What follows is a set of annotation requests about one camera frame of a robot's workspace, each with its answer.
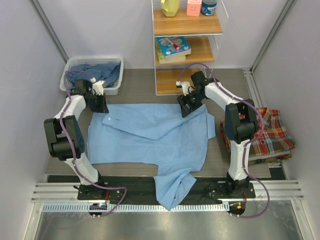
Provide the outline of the light blue long sleeve shirt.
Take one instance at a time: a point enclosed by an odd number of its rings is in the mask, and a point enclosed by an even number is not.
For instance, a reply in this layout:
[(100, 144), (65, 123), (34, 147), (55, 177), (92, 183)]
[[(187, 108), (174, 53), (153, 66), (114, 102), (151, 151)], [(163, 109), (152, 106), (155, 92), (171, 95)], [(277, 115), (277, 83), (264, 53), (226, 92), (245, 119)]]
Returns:
[(205, 105), (182, 117), (178, 104), (110, 104), (94, 113), (87, 152), (92, 164), (143, 163), (157, 166), (157, 202), (171, 210), (187, 196), (204, 165), (215, 118)]

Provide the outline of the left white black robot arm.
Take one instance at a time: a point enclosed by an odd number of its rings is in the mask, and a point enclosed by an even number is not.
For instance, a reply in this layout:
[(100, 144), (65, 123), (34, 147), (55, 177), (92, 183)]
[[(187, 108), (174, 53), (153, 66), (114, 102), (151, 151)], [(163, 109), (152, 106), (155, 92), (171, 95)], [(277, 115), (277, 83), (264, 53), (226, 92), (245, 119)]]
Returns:
[(48, 151), (53, 158), (66, 163), (80, 180), (76, 189), (80, 194), (97, 200), (105, 197), (107, 188), (101, 174), (90, 163), (85, 153), (85, 140), (78, 124), (83, 110), (108, 113), (105, 100), (105, 82), (80, 79), (67, 91), (62, 109), (53, 118), (44, 121)]

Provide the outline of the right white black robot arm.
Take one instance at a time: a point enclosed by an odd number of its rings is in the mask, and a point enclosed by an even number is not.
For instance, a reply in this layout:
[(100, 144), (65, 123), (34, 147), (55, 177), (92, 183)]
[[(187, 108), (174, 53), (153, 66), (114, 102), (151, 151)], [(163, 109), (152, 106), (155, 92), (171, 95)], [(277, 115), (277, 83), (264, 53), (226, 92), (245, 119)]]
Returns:
[(204, 99), (214, 101), (224, 110), (224, 133), (230, 141), (230, 166), (226, 175), (225, 191), (233, 198), (249, 188), (248, 172), (251, 140), (258, 131), (257, 109), (251, 99), (244, 100), (214, 78), (206, 78), (202, 71), (188, 81), (176, 81), (183, 94), (177, 98), (183, 118), (195, 112)]

